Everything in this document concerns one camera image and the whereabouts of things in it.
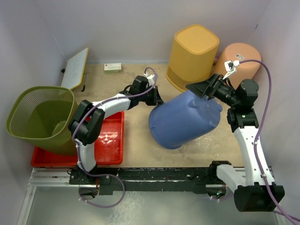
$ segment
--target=yellow plastic bin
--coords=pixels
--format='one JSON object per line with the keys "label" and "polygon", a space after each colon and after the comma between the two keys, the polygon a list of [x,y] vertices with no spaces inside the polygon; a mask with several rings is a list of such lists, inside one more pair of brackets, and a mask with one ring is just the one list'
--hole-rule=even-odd
{"label": "yellow plastic bin", "polygon": [[191,25],[174,37],[166,78],[179,91],[209,78],[219,38],[201,25]]}
{"label": "yellow plastic bin", "polygon": [[68,123],[77,107],[72,91],[67,88],[33,87],[15,102],[6,121],[6,130],[46,151],[75,155]]}

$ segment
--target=red tray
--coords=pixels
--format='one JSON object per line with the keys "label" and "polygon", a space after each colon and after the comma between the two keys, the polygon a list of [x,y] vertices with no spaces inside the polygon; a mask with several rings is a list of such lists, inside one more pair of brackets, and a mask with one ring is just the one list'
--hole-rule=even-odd
{"label": "red tray", "polygon": [[[123,161],[124,112],[118,112],[103,121],[98,139],[95,141],[97,165],[115,165]],[[34,148],[33,167],[75,167],[77,156],[57,155],[39,147]]]}

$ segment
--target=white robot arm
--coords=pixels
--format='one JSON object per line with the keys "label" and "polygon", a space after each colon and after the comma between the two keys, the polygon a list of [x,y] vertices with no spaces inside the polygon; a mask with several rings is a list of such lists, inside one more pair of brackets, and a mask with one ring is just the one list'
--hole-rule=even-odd
{"label": "white robot arm", "polygon": [[[231,166],[228,161],[214,161],[212,167],[216,179],[223,181],[234,192],[234,201],[239,211],[273,211],[274,202],[266,188],[264,178],[269,183],[274,197],[279,202],[285,195],[282,186],[277,186],[267,166],[260,138],[255,142],[258,132],[258,120],[253,109],[258,97],[258,84],[250,79],[243,80],[237,89],[233,88],[228,77],[236,71],[238,61],[225,62],[227,74],[223,77],[214,74],[204,82],[188,84],[187,89],[195,95],[208,99],[218,98],[231,108],[227,112],[227,120],[231,126],[242,153],[245,165],[245,178]],[[261,174],[258,160],[264,174]]]}
{"label": "white robot arm", "polygon": [[[127,86],[129,90],[125,88],[123,91],[118,93],[113,98],[112,101],[99,101],[99,102],[89,102],[87,100],[82,101],[78,109],[76,110],[71,122],[69,123],[69,130],[72,135],[79,125],[80,120],[87,113],[89,109],[93,106],[99,105],[96,110],[92,113],[90,121],[85,121],[80,127],[76,134],[76,144],[79,145],[81,162],[84,169],[90,172],[95,166],[95,156],[94,156],[94,143],[98,138],[101,130],[102,122],[105,118],[120,112],[131,109],[132,107],[138,105],[139,102],[143,101],[147,105],[161,105],[164,102],[159,96],[158,88],[153,87],[147,94],[139,97],[128,97],[140,94],[154,85],[154,75],[144,74],[144,76],[137,76],[132,85]],[[82,169],[81,163],[78,161],[77,165]]]}

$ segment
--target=green mesh basket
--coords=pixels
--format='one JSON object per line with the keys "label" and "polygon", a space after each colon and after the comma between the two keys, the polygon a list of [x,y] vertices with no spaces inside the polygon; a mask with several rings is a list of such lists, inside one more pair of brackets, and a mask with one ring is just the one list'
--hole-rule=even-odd
{"label": "green mesh basket", "polygon": [[38,86],[23,92],[6,121],[7,132],[46,151],[75,155],[68,124],[77,109],[67,88]]}

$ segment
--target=yellow trash can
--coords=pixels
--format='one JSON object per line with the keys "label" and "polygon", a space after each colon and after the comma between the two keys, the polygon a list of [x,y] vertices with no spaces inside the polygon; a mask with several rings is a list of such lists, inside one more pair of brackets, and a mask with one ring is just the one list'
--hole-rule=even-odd
{"label": "yellow trash can", "polygon": [[191,25],[174,37],[166,77],[179,91],[209,78],[219,38],[201,25]]}

